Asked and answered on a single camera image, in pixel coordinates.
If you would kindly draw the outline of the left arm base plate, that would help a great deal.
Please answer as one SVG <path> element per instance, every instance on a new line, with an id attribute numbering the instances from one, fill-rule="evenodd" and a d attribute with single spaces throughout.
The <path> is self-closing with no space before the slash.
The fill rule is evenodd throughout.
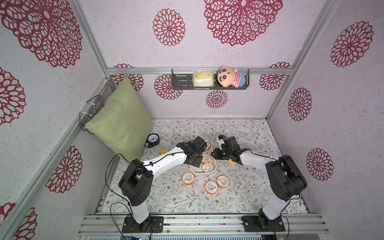
<path id="1" fill-rule="evenodd" d="M 133 217 L 127 216 L 124 220 L 122 233 L 162 233 L 164 217 L 149 216 L 143 223 L 139 224 Z"/>

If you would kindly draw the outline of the white plastic storage box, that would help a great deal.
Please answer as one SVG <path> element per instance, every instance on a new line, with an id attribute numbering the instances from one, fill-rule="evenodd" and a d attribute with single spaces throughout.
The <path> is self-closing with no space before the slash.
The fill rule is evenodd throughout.
<path id="1" fill-rule="evenodd" d="M 216 169 L 217 169 L 217 163 L 216 163 L 216 159 L 211 155 L 211 153 L 213 152 L 213 149 L 212 149 L 212 145 L 211 145 L 211 142 L 205 140 L 205 142 L 207 143 L 207 147 L 206 149 L 203 151 L 202 154 L 209 154 L 211 156 L 211 164 L 214 166 L 214 170 L 210 173 L 204 173 L 202 171 L 202 162 L 200 163 L 200 165 L 198 167 L 195 167 L 195 166 L 190 166 L 190 170 L 191 172 L 195 175 L 195 176 L 200 176 L 200 175 L 207 175 L 207 174 L 212 174 Z"/>

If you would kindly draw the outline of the aluminium front rail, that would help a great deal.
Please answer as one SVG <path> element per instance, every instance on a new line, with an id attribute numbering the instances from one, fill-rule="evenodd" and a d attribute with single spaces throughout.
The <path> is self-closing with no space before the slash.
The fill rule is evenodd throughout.
<path id="1" fill-rule="evenodd" d="M 270 231 L 262 231 L 255 214 L 164 214 L 151 215 L 152 227 L 145 233 L 159 235 L 300 235 L 329 234 L 320 214 L 286 214 Z M 128 227 L 126 216 L 87 215 L 81 223 L 78 236 L 119 235 Z"/>

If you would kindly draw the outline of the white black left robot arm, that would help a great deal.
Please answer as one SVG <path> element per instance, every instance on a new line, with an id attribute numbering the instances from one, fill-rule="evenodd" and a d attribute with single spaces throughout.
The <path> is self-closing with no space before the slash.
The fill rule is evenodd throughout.
<path id="1" fill-rule="evenodd" d="M 206 149 L 207 142 L 201 137 L 196 137 L 193 141 L 178 143 L 168 153 L 154 159 L 144 162 L 135 159 L 130 162 L 119 181 L 119 188 L 128 198 L 134 223 L 142 224 L 150 218 L 146 201 L 153 180 L 179 165 L 200 166 L 203 159 L 201 154 Z"/>

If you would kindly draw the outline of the black wall shelf basket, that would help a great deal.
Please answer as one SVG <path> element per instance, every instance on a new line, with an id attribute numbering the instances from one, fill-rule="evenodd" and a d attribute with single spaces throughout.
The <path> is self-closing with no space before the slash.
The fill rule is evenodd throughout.
<path id="1" fill-rule="evenodd" d="M 246 68 L 239 70 L 244 78 L 244 84 L 238 88 L 221 86 L 217 80 L 217 69 L 208 70 L 209 74 L 199 74 L 198 78 L 195 77 L 195 72 L 196 70 L 172 69 L 172 88 L 174 90 L 246 90 L 250 84 L 250 70 Z"/>

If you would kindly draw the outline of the orange white tape roll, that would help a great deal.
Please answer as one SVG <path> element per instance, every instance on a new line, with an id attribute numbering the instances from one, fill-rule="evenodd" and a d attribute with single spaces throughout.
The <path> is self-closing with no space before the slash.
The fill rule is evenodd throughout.
<path id="1" fill-rule="evenodd" d="M 217 185 L 221 189 L 225 189 L 230 185 L 230 180 L 227 176 L 221 175 L 217 178 Z"/>
<path id="2" fill-rule="evenodd" d="M 214 195 L 218 191 L 218 185 L 214 181 L 209 181 L 205 185 L 205 190 L 208 194 Z"/>
<path id="3" fill-rule="evenodd" d="M 192 185 L 195 181 L 195 176 L 191 172 L 184 173 L 182 177 L 183 183 L 187 186 Z"/>
<path id="4" fill-rule="evenodd" d="M 211 163 L 204 163 L 202 166 L 202 171 L 204 173 L 210 173 L 214 170 L 214 166 Z"/>
<path id="5" fill-rule="evenodd" d="M 210 163 L 211 162 L 211 156 L 209 154 L 201 154 L 202 158 L 202 164 Z"/>

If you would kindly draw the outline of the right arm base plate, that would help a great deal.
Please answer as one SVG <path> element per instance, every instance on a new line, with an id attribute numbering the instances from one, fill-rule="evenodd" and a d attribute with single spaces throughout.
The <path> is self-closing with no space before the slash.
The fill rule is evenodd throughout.
<path id="1" fill-rule="evenodd" d="M 281 217 L 276 218 L 275 220 L 269 220 L 265 216 L 242 216 L 241 220 L 244 225 L 245 232 L 285 232 L 286 228 L 284 226 L 283 220 Z"/>

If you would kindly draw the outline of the black pressure gauge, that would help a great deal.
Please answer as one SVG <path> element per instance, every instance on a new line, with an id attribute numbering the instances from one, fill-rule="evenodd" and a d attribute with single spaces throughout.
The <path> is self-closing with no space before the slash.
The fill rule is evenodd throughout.
<path id="1" fill-rule="evenodd" d="M 153 148 L 160 143 L 160 140 L 161 139 L 160 139 L 158 134 L 150 134 L 150 135 L 148 135 L 147 140 L 146 140 L 146 147 L 147 148 Z"/>

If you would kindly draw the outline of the green square pillow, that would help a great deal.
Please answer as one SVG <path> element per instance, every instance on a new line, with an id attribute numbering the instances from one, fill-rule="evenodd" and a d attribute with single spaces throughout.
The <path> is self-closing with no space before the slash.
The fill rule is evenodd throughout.
<path id="1" fill-rule="evenodd" d="M 130 163 L 141 158 L 153 120 L 126 77 L 85 128 Z"/>

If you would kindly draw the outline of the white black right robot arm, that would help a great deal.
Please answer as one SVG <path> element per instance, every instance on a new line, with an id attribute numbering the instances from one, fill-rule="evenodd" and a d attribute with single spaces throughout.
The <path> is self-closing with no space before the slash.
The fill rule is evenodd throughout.
<path id="1" fill-rule="evenodd" d="M 288 155 L 273 158 L 256 154 L 247 148 L 242 149 L 235 137 L 220 135 L 217 137 L 217 142 L 219 147 L 212 152 L 214 159 L 231 160 L 268 174 L 273 193 L 258 213 L 259 225 L 266 228 L 281 221 L 286 207 L 295 196 L 300 197 L 300 193 L 308 186 L 294 160 Z"/>

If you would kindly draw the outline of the plush doll striped shirt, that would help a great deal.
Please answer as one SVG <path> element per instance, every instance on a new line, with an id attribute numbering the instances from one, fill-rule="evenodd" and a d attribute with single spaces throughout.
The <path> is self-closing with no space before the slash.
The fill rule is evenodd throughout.
<path id="1" fill-rule="evenodd" d="M 227 66 L 222 66 L 217 75 L 217 80 L 222 87 L 244 87 L 246 84 L 246 76 L 238 72 L 238 69 L 231 69 Z"/>

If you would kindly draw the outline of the orange white tape roll bottom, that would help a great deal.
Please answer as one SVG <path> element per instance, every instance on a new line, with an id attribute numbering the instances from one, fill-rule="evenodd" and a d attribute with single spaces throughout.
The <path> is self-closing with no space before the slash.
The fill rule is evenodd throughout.
<path id="1" fill-rule="evenodd" d="M 205 185 L 205 190 L 208 194 L 214 195 L 218 191 L 218 185 L 214 181 L 209 181 Z"/>

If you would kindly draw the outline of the yellow green sponge pack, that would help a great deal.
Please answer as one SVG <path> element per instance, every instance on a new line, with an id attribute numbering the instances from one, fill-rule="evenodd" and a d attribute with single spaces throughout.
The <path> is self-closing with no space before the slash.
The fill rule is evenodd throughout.
<path id="1" fill-rule="evenodd" d="M 213 87 L 214 82 L 215 79 L 213 71 L 195 71 L 193 73 L 194 87 Z"/>

